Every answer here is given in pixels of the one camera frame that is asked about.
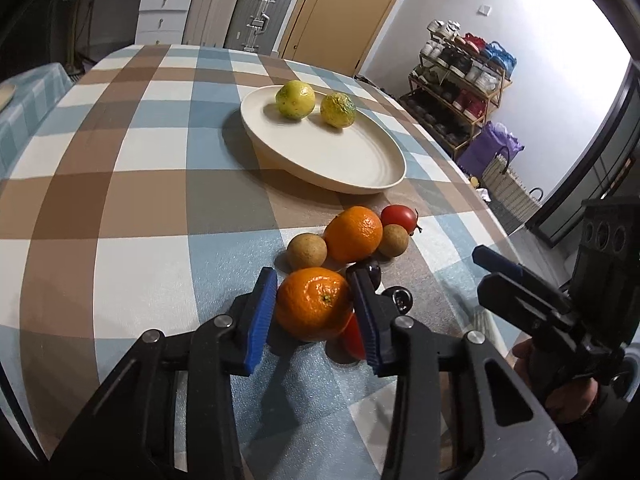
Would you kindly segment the right human hand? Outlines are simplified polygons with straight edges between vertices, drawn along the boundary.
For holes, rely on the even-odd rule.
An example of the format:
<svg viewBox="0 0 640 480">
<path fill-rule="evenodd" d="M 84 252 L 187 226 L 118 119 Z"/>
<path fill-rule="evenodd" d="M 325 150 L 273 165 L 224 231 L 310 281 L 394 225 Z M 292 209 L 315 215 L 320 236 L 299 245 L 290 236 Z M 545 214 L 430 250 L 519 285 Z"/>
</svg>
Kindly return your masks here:
<svg viewBox="0 0 640 480">
<path fill-rule="evenodd" d="M 528 364 L 535 353 L 532 340 L 519 342 L 511 352 L 516 357 L 513 369 L 533 389 L 534 383 L 528 374 Z M 544 401 L 544 407 L 555 422 L 574 422 L 588 412 L 597 400 L 598 391 L 599 385 L 593 378 L 578 378 L 550 393 Z"/>
</svg>

